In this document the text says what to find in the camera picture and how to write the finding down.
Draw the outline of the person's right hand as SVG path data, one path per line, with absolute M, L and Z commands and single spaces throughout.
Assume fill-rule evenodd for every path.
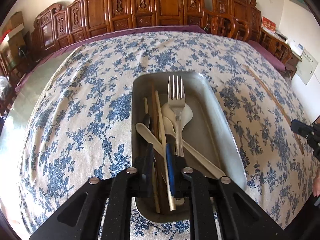
M 317 171 L 313 180 L 312 193 L 314 197 L 318 197 L 320 195 L 320 170 Z

